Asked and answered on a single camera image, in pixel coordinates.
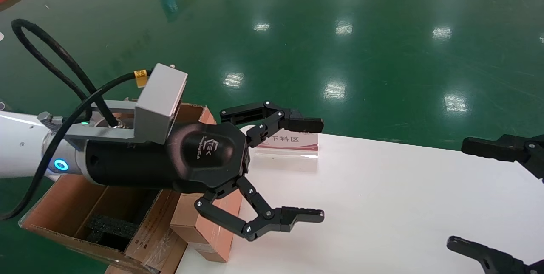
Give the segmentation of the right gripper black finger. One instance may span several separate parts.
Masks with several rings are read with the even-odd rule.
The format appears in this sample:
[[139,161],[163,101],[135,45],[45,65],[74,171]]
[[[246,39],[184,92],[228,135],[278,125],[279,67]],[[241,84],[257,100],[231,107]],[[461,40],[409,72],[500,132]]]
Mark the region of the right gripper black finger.
[[461,237],[449,237],[447,248],[474,259],[480,263],[486,274],[542,274],[544,272],[543,260],[528,265],[503,251]]
[[497,140],[467,137],[461,152],[498,161],[518,162],[536,179],[544,178],[544,135],[520,137],[502,135]]

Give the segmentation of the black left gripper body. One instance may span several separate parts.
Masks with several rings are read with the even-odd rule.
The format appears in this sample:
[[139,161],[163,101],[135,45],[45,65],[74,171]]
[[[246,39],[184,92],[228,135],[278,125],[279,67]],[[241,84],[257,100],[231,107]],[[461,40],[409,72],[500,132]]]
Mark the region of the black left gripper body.
[[89,178],[105,186],[227,192],[243,175],[247,138],[233,124],[175,124],[164,144],[89,141]]

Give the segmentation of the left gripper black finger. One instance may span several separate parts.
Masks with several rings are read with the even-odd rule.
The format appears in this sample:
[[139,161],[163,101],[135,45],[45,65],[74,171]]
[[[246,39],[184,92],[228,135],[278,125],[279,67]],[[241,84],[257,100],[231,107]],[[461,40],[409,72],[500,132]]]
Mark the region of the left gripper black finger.
[[282,129],[302,133],[321,133],[324,129],[322,119],[304,117],[298,110],[285,109],[270,101],[222,109],[220,120],[233,125],[257,122],[246,132],[249,147],[257,147]]
[[[238,216],[213,205],[213,202],[219,199],[220,193],[233,193],[236,190],[257,214],[250,222],[245,222]],[[268,232],[289,233],[298,222],[321,223],[325,219],[325,212],[321,209],[296,207],[272,209],[245,176],[237,177],[221,191],[206,191],[194,206],[203,218],[250,242]]]

